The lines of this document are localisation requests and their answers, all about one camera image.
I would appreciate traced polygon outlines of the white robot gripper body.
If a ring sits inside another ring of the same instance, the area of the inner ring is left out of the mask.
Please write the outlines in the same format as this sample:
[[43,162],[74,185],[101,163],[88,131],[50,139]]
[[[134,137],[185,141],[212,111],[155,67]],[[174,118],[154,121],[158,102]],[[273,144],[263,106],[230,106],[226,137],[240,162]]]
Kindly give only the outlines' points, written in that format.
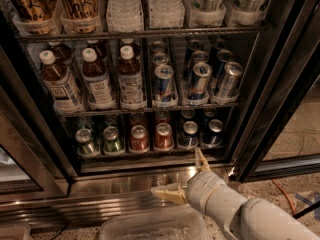
[[239,225],[241,207],[247,201],[210,171],[197,173],[188,181],[186,196],[192,208],[219,226]]

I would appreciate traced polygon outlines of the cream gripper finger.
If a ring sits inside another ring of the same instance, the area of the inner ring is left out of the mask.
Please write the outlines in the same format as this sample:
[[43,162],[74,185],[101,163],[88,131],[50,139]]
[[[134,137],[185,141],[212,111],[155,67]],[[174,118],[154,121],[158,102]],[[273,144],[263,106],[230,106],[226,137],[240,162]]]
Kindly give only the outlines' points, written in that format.
[[188,203],[185,190],[179,183],[152,187],[150,192],[159,199],[167,200],[175,204],[183,205]]
[[195,149],[195,163],[198,172],[210,171],[209,163],[199,147]]

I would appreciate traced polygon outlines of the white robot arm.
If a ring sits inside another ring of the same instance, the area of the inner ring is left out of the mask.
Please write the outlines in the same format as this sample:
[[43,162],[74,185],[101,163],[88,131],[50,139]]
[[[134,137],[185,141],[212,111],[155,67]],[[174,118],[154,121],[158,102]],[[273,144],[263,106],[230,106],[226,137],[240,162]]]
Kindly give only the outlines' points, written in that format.
[[188,204],[211,218],[227,240],[320,240],[310,229],[273,203],[248,199],[214,173],[200,148],[195,149],[197,173],[179,183],[152,187],[157,198]]

